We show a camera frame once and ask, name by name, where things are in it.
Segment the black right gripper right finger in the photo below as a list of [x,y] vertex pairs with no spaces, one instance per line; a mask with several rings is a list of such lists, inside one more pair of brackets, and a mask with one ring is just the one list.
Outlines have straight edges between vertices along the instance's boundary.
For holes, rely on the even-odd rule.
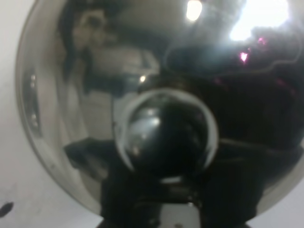
[[198,178],[203,228],[237,228],[282,200],[304,176],[304,149],[221,140]]

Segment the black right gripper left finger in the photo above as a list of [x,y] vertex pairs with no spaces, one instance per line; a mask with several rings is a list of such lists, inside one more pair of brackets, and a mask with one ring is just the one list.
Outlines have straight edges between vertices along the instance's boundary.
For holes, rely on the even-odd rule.
[[130,228],[134,179],[114,141],[83,139],[66,145],[64,150],[73,167],[99,184],[100,215],[106,227]]

